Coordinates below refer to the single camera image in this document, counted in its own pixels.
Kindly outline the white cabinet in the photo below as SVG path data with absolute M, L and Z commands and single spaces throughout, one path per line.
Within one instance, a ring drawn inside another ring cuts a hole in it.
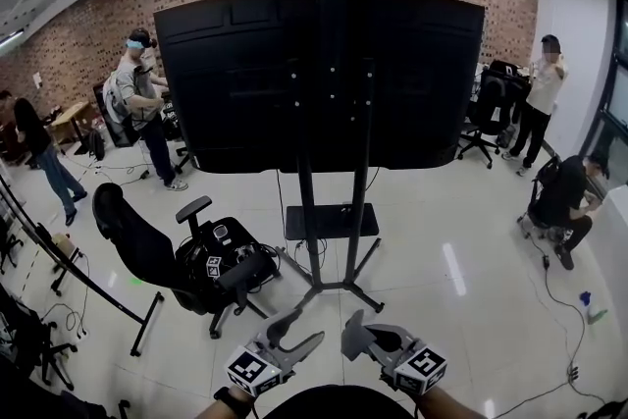
M 628 185 L 607 193 L 587 241 L 603 271 L 628 267 Z

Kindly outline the black mesh office chair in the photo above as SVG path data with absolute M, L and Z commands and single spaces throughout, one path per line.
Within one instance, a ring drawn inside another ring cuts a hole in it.
M 189 236 L 202 225 L 198 222 L 198 214 L 211 204 L 211 198 L 203 195 L 176 214 L 179 224 L 189 226 Z M 195 280 L 175 256 L 181 245 L 173 247 L 168 236 L 144 220 L 115 183 L 103 183 L 95 190 L 92 213 L 99 232 L 115 246 L 131 273 L 151 285 L 169 289 L 185 310 L 200 316 L 213 316 L 209 327 L 213 340 L 221 336 L 218 325 L 230 307 L 235 315 L 250 309 L 262 319 L 268 317 L 249 296 L 279 278 L 280 271 L 263 285 L 251 288 L 246 280 L 253 273 L 253 258 L 249 258 L 218 281 Z

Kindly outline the black TV stand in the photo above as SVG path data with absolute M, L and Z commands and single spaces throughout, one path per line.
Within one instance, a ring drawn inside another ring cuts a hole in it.
M 340 46 L 344 44 L 347 33 L 346 8 L 347 0 L 322 0 L 321 7 L 321 50 L 322 58 L 329 61 L 331 66 L 327 76 L 335 86 L 340 84 L 341 55 Z M 364 88 L 365 100 L 356 104 L 356 114 L 350 118 L 358 125 L 358 164 L 354 170 L 354 182 L 351 204 L 348 207 L 341 205 L 317 206 L 313 192 L 313 179 L 310 161 L 311 136 L 311 107 L 305 98 L 302 85 L 297 74 L 292 74 L 291 79 L 296 91 L 294 111 L 298 129 L 298 149 L 296 155 L 297 173 L 301 195 L 299 207 L 289 207 L 287 214 L 299 218 L 302 226 L 299 228 L 303 234 L 310 266 L 304 269 L 299 265 L 294 255 L 290 256 L 282 250 L 279 255 L 308 285 L 310 289 L 303 299 L 297 304 L 304 307 L 316 295 L 326 290 L 345 290 L 369 305 L 375 312 L 380 313 L 385 307 L 383 302 L 378 302 L 370 297 L 357 283 L 356 279 L 361 273 L 372 254 L 381 244 L 376 238 L 367 254 L 360 262 L 357 262 L 357 252 L 360 237 L 362 236 L 362 223 L 367 204 L 365 196 L 367 191 L 367 176 L 369 169 L 370 137 L 372 128 L 372 101 L 374 98 L 374 64 L 369 60 L 366 65 L 366 84 Z M 318 249 L 318 243 L 329 238 L 348 239 L 345 273 L 338 282 L 325 283 L 321 279 L 322 259 Z

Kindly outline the dark glass door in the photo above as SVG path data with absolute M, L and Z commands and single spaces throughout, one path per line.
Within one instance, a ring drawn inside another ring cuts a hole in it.
M 628 185 L 628 0 L 616 0 L 612 44 L 603 89 L 581 152 L 607 158 L 608 177 L 592 178 L 599 194 Z

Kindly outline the small wooden table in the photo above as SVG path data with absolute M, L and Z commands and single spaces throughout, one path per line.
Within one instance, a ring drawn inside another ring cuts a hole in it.
M 83 142 L 97 114 L 89 102 L 78 102 L 65 110 L 48 127 L 56 144 Z

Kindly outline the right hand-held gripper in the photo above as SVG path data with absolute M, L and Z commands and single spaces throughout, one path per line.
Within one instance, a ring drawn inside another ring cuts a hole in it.
M 425 394 L 444 377 L 446 358 L 403 327 L 372 324 L 366 330 L 375 337 L 366 351 L 382 365 L 383 379 L 394 390 Z

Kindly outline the person's black shirt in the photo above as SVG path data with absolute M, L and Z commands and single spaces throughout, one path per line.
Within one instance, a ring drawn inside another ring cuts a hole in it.
M 390 397 L 359 386 L 325 385 L 297 393 L 264 419 L 415 419 Z

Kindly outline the black wristband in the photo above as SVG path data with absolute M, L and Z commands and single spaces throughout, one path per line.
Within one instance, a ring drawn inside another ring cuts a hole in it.
M 216 401 L 222 401 L 238 419 L 246 419 L 254 408 L 253 397 L 236 387 L 222 387 L 214 393 Z

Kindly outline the blue and green spray bottle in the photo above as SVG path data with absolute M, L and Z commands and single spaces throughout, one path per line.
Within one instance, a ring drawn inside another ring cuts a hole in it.
M 605 308 L 600 308 L 593 302 L 593 295 L 589 291 L 583 291 L 579 299 L 583 304 L 585 319 L 589 326 L 596 324 L 607 313 Z

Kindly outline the beige box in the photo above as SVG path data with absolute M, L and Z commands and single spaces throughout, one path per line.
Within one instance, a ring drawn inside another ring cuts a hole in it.
M 52 241 L 69 260 L 74 261 L 79 255 L 79 248 L 68 234 L 56 233 L 52 236 Z

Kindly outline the small wheeled stool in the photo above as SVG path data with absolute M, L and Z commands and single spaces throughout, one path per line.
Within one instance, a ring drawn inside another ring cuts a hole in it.
M 533 213 L 525 212 L 516 219 L 516 224 L 525 238 L 536 237 L 556 242 L 559 237 L 556 228 L 541 222 Z

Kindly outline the black electronic equipment bundle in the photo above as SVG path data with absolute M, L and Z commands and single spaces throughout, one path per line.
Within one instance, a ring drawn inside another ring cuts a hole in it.
M 200 225 L 181 243 L 175 256 L 195 280 L 218 281 L 249 258 L 253 258 L 253 273 L 246 280 L 251 288 L 279 273 L 274 250 L 256 240 L 234 217 Z

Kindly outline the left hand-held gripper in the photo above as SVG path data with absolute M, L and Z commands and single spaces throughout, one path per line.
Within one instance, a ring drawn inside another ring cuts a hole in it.
M 301 308 L 280 312 L 267 320 L 266 338 L 239 345 L 224 366 L 230 381 L 252 397 L 284 384 L 293 375 L 296 362 L 303 361 L 325 338 L 324 332 L 318 332 L 293 347 L 282 347 L 282 339 L 301 314 Z

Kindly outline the person's right forearm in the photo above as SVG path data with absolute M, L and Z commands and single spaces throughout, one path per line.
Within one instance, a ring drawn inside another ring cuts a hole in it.
M 456 401 L 440 388 L 432 388 L 414 399 L 424 419 L 473 419 L 474 411 Z

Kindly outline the black swivel chair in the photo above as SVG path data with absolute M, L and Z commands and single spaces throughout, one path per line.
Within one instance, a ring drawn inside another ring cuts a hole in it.
M 9 331 L 11 358 L 17 370 L 29 378 L 36 367 L 41 369 L 41 381 L 50 386 L 48 370 L 52 369 L 68 391 L 75 390 L 74 383 L 58 363 L 57 356 L 67 350 L 76 353 L 78 348 L 70 342 L 54 345 L 52 332 L 55 322 L 45 323 L 37 313 L 23 305 L 0 285 L 0 321 L 5 321 Z

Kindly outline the large black television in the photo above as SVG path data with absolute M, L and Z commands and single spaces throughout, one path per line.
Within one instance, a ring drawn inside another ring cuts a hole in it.
M 485 10 L 458 0 L 347 0 L 340 84 L 322 58 L 322 0 L 201 0 L 154 16 L 183 138 L 207 173 L 296 169 L 297 74 L 315 173 L 351 172 L 366 65 L 374 64 L 369 165 L 429 169 L 455 155 Z

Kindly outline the person's left forearm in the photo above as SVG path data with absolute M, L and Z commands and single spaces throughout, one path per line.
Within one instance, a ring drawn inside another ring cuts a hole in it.
M 194 419 L 238 419 L 235 414 L 222 402 L 214 401 Z

